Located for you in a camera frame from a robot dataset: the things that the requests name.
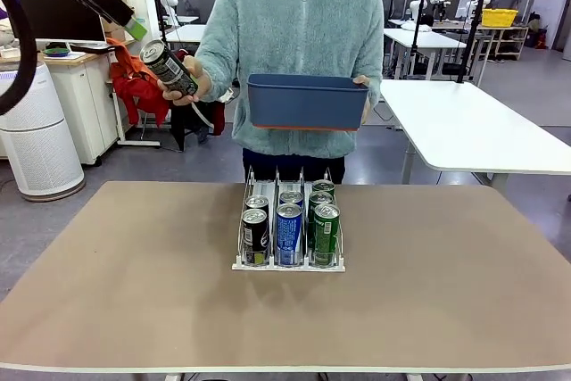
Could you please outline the blue beverage can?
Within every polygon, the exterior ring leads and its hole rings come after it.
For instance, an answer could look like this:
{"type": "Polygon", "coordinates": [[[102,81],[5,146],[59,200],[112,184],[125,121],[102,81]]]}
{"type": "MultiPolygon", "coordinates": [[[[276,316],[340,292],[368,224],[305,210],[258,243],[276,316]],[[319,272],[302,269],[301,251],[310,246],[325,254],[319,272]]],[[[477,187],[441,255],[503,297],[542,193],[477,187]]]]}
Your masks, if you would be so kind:
{"type": "Polygon", "coordinates": [[[277,262],[294,266],[299,262],[302,239],[302,208],[295,203],[277,207],[277,262]]]}
{"type": "Polygon", "coordinates": [[[296,204],[300,208],[303,207],[303,195],[299,191],[284,191],[279,194],[279,205],[296,204]]]}

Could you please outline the person's right hand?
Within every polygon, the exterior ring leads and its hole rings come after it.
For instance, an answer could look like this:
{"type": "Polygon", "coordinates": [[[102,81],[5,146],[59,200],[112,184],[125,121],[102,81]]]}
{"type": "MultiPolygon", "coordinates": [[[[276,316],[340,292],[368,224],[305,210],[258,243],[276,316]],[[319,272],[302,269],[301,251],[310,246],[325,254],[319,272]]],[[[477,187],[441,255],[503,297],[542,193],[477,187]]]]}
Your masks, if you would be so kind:
{"type": "Polygon", "coordinates": [[[187,55],[183,64],[197,82],[198,88],[193,95],[182,95],[178,91],[170,91],[159,79],[157,80],[157,85],[162,91],[163,98],[171,101],[176,106],[200,102],[211,90],[211,78],[203,71],[203,66],[197,59],[192,55],[187,55]]]}

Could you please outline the white air purifier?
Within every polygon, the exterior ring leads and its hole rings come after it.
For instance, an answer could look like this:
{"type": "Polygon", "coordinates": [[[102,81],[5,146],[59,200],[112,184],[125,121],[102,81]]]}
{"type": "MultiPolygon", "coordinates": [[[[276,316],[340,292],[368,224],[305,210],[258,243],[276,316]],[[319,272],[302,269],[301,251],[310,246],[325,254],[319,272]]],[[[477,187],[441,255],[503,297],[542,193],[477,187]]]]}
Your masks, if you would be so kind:
{"type": "Polygon", "coordinates": [[[84,171],[44,62],[37,63],[27,94],[0,115],[0,142],[25,199],[54,201],[85,186],[84,171]]]}

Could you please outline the white metal stand frame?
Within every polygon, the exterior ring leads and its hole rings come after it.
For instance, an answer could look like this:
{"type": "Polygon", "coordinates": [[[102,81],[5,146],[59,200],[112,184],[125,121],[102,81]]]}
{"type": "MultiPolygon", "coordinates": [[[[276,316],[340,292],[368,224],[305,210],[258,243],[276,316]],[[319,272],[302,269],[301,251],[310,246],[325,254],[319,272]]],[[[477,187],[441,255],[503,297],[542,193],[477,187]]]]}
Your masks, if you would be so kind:
{"type": "Polygon", "coordinates": [[[132,128],[132,125],[123,125],[123,118],[121,116],[121,110],[119,106],[119,98],[114,90],[112,85],[112,81],[109,79],[107,81],[108,86],[111,90],[110,98],[113,101],[114,106],[114,113],[115,113],[115,120],[116,120],[116,129],[117,129],[117,145],[119,146],[131,146],[131,147],[152,147],[152,148],[160,148],[161,142],[157,140],[144,140],[143,136],[144,133],[141,133],[141,137],[138,140],[127,139],[126,132],[132,128]]]}

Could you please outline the person's right forearm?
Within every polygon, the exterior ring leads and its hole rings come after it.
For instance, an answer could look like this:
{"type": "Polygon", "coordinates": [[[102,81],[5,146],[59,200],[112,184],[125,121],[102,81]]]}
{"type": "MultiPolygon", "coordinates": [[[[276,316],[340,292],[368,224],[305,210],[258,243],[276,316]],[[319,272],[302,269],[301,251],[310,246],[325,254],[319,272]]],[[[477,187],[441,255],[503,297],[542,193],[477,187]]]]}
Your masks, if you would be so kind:
{"type": "Polygon", "coordinates": [[[210,84],[210,88],[206,90],[201,100],[207,103],[214,102],[228,91],[236,75],[236,52],[200,44],[195,58],[202,65],[207,82],[210,84]]]}

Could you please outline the orange jacket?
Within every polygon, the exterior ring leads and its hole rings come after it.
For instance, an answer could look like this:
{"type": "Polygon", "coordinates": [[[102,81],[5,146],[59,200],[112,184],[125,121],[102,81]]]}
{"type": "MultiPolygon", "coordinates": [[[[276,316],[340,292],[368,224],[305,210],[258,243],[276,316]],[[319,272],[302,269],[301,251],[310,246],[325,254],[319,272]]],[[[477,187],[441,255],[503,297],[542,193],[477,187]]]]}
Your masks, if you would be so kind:
{"type": "Polygon", "coordinates": [[[139,122],[139,111],[143,111],[151,113],[160,127],[170,107],[162,97],[157,78],[122,42],[111,37],[106,41],[114,48],[116,58],[110,65],[113,89],[126,108],[129,123],[136,125],[139,122]]]}

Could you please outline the yellow plastic crate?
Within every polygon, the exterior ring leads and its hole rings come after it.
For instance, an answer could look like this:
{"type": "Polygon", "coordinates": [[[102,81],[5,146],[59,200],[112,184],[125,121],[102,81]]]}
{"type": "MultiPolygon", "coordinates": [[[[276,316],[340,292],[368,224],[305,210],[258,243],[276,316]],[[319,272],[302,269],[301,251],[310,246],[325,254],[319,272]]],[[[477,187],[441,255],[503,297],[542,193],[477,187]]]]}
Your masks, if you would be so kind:
{"type": "Polygon", "coordinates": [[[490,28],[511,27],[517,17],[517,14],[518,10],[513,9],[486,8],[482,11],[481,25],[490,28]]]}

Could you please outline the large white side table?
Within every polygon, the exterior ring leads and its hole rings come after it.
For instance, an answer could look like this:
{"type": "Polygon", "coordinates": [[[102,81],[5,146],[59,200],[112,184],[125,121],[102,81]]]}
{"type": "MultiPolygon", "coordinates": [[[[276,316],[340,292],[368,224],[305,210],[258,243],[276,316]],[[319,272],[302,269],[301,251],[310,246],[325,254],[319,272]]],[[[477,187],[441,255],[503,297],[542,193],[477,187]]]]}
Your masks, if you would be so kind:
{"type": "Polygon", "coordinates": [[[408,138],[402,184],[416,157],[501,193],[513,174],[571,176],[570,145],[470,83],[386,79],[380,91],[408,138]]]}

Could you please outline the black and red jacket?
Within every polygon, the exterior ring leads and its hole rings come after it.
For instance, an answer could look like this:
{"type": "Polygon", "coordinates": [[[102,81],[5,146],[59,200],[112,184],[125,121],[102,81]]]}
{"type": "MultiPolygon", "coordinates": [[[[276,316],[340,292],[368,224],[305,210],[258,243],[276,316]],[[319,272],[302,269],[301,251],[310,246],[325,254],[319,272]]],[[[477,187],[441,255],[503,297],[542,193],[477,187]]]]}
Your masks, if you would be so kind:
{"type": "MultiPolygon", "coordinates": [[[[184,58],[190,55],[185,50],[179,50],[174,55],[183,63],[184,58]]],[[[171,110],[171,134],[183,151],[183,144],[188,132],[196,134],[198,144],[204,144],[210,134],[210,127],[203,121],[194,108],[213,125],[214,135],[218,136],[225,127],[224,104],[221,102],[205,103],[202,100],[185,106],[176,106],[168,101],[171,110]]]]}

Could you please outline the blue plastic bin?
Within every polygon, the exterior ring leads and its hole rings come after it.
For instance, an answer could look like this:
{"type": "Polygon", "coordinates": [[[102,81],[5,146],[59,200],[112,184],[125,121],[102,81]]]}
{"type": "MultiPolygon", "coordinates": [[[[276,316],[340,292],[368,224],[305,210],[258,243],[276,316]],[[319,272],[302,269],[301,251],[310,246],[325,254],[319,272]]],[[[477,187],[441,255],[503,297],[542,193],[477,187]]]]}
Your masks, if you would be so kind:
{"type": "Polygon", "coordinates": [[[252,74],[247,85],[258,128],[356,131],[368,99],[365,85],[345,77],[252,74]]]}

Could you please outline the person in teal fleece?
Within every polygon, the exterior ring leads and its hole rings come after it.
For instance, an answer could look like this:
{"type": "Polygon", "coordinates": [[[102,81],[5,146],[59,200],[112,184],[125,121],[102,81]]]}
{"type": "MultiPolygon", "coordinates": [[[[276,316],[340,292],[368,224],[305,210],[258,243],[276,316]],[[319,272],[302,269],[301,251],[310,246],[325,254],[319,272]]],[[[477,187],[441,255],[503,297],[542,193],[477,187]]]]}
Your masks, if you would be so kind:
{"type": "Polygon", "coordinates": [[[383,65],[382,0],[216,0],[200,44],[236,52],[240,85],[232,137],[244,171],[271,180],[323,178],[341,183],[355,150],[352,131],[258,128],[252,124],[247,80],[252,74],[354,79],[383,65]]]}

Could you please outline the clear plastic can dispenser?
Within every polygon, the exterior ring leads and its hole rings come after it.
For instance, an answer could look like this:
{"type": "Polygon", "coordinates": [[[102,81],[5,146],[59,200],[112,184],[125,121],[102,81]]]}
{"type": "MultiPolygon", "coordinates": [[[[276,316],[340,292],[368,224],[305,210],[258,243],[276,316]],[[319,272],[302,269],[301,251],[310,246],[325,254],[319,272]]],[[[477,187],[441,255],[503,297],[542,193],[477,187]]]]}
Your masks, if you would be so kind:
{"type": "MultiPolygon", "coordinates": [[[[331,180],[331,174],[327,171],[323,178],[331,180]]],[[[254,176],[254,171],[249,170],[246,180],[244,198],[241,204],[238,221],[237,250],[236,260],[233,262],[233,269],[239,270],[293,270],[293,271],[329,271],[343,272],[345,271],[343,258],[343,230],[341,222],[341,211],[339,219],[339,232],[337,238],[337,247],[333,259],[333,264],[327,267],[317,266],[314,262],[314,231],[313,231],[313,215],[308,216],[309,196],[313,192],[311,185],[314,181],[310,181],[304,177],[304,173],[299,174],[299,178],[294,181],[287,181],[280,178],[279,174],[275,174],[272,180],[258,180],[254,176]],[[303,195],[302,207],[302,239],[301,249],[299,252],[299,262],[294,266],[280,266],[277,262],[277,207],[279,206],[278,197],[284,191],[299,191],[303,195]],[[266,263],[264,265],[250,265],[245,262],[242,252],[242,234],[241,219],[245,208],[245,199],[250,195],[265,195],[269,199],[269,245],[266,263]]],[[[336,191],[334,204],[338,207],[336,200],[336,191]]]]}

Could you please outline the wooden shelf frame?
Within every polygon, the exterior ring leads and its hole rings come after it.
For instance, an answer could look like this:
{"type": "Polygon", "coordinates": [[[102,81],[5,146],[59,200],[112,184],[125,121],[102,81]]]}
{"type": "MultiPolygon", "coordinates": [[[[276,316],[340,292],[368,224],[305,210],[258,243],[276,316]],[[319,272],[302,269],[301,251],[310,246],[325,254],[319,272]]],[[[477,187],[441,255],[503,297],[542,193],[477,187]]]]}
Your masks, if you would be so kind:
{"type": "Polygon", "coordinates": [[[511,27],[482,27],[479,31],[484,37],[482,53],[485,60],[518,60],[525,46],[528,28],[523,26],[511,27]]]}

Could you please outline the white desk cabinet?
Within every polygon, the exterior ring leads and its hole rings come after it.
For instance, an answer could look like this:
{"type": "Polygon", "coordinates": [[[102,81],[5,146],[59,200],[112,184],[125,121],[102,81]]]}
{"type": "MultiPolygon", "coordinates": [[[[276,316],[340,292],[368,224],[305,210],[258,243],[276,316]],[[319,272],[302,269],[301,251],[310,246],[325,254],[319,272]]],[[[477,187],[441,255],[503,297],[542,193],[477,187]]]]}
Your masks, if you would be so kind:
{"type": "Polygon", "coordinates": [[[38,59],[49,69],[80,162],[99,166],[118,140],[111,56],[79,53],[50,59],[40,54],[38,59]]]}

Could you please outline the brown cardboard box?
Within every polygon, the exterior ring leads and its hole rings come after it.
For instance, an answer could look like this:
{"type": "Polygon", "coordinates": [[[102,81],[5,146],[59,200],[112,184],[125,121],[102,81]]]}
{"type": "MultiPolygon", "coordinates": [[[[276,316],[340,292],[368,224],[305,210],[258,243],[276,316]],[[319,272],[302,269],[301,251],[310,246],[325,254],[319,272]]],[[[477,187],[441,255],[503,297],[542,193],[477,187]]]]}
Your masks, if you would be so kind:
{"type": "Polygon", "coordinates": [[[121,42],[126,40],[125,30],[120,25],[116,24],[115,22],[107,21],[105,18],[101,18],[101,22],[106,38],[113,38],[121,42]]]}

